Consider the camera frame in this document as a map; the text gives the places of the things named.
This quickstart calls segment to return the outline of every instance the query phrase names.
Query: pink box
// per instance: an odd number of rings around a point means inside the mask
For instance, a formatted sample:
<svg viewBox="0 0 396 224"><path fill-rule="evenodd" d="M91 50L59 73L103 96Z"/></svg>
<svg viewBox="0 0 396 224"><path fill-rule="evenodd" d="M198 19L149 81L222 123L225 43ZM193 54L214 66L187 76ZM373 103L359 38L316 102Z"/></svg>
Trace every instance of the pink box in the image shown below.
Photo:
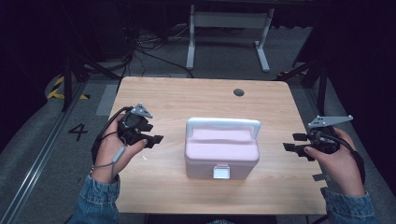
<svg viewBox="0 0 396 224"><path fill-rule="evenodd" d="M254 119L191 118L186 125L185 161L190 178L246 179L259 162Z"/></svg>

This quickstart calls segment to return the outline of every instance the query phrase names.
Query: denim sleeve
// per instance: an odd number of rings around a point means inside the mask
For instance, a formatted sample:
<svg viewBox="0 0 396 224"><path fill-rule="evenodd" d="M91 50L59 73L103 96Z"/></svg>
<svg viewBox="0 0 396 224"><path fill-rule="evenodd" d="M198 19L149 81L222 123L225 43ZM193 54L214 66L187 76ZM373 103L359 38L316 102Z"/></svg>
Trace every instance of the denim sleeve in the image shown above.
<svg viewBox="0 0 396 224"><path fill-rule="evenodd" d="M117 223L119 210L115 202L119 195L118 175L111 184L98 182L88 175L78 195L76 208L69 223Z"/></svg>
<svg viewBox="0 0 396 224"><path fill-rule="evenodd" d="M346 196L321 189L330 223L378 223L368 192L363 196Z"/></svg>

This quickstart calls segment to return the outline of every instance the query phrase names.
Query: human hand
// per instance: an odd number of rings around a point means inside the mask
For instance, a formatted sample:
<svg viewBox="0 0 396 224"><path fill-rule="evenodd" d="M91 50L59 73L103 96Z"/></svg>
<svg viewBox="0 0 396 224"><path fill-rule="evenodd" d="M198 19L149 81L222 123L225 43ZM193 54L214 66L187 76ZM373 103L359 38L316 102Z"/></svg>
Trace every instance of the human hand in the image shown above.
<svg viewBox="0 0 396 224"><path fill-rule="evenodd" d="M131 146L125 146L125 150L120 158L114 164L110 164L120 148L124 146L124 143L121 142L117 135L118 122L123 116L124 114L118 115L114 121L110 123L103 135L106 137L102 140L99 147L96 162L91 173L91 178L96 181L102 183L113 182L114 177L126 167L132 157L140 152L148 142L146 139L143 139Z"/></svg>
<svg viewBox="0 0 396 224"><path fill-rule="evenodd" d="M346 140L356 150L349 134L337 128L334 130L339 138ZM306 147L304 151L324 166L332 180L340 187L341 193L349 196L365 194L358 165L346 147L341 145L340 149L333 154L326 154L312 147Z"/></svg>

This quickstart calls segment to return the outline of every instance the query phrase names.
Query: table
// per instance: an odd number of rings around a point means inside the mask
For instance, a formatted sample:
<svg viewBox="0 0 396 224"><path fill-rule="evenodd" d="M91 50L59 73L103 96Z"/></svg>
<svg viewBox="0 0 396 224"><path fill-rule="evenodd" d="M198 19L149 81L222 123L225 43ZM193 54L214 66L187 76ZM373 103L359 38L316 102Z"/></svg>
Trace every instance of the table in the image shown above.
<svg viewBox="0 0 396 224"><path fill-rule="evenodd" d="M233 94L235 89L245 94ZM124 106L143 106L154 115L150 135L164 138L145 148L120 173L117 207L146 214L325 214L314 181L318 163L287 152L304 125L284 82L196 78L125 77L111 115ZM246 180L190 179L184 140L190 117L257 119L261 158Z"/></svg>

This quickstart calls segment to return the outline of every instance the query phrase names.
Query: dark background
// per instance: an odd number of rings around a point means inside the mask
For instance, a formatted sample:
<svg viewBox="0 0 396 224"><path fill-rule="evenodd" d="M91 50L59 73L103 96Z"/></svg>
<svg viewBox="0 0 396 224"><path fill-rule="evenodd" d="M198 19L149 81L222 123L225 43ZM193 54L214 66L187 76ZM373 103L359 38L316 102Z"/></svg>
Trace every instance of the dark background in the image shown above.
<svg viewBox="0 0 396 224"><path fill-rule="evenodd" d="M353 126L376 168L396 194L395 16L387 1L337 2L345 7L306 17L295 9L278 10L273 25L315 25L297 61L316 59L327 44L332 84L347 113L353 115ZM166 36L167 29L186 22L188 14L188 6L157 5L147 9L127 1L118 5L89 0L1 1L0 151L47 102L44 90L63 69L64 38L71 41L76 52L102 62L121 56L127 45L125 36L133 38L140 27Z"/></svg>

